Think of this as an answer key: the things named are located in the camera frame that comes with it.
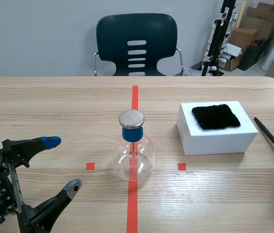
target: metal chair leg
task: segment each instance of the metal chair leg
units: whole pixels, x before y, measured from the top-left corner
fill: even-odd
[[[181,65],[181,73],[180,76],[182,76],[183,72],[184,72],[184,62],[182,60],[182,53],[180,49],[176,49],[179,52],[179,56],[180,56],[180,65]]]
[[[96,55],[98,55],[99,53],[96,52],[94,53],[94,76],[97,76],[97,71],[96,71]]]

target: red tape line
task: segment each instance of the red tape line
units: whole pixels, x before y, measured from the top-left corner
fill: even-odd
[[[132,109],[138,110],[138,86],[133,86]],[[130,146],[128,198],[127,198],[127,233],[138,233],[138,160],[137,150],[135,158],[133,155],[133,145]]]

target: black sponge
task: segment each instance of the black sponge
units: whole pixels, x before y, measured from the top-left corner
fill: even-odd
[[[192,113],[203,130],[218,130],[239,127],[240,122],[226,104],[195,107]]]

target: glass flask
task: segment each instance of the glass flask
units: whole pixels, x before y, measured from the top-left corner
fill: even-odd
[[[146,179],[154,165],[154,148],[151,139],[143,133],[144,115],[129,109],[120,114],[119,123],[122,135],[112,149],[115,173],[130,181]]]

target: flask neck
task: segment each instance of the flask neck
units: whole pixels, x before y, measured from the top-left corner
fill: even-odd
[[[143,137],[143,128],[139,127],[133,130],[122,128],[122,136],[125,141],[137,142]]]

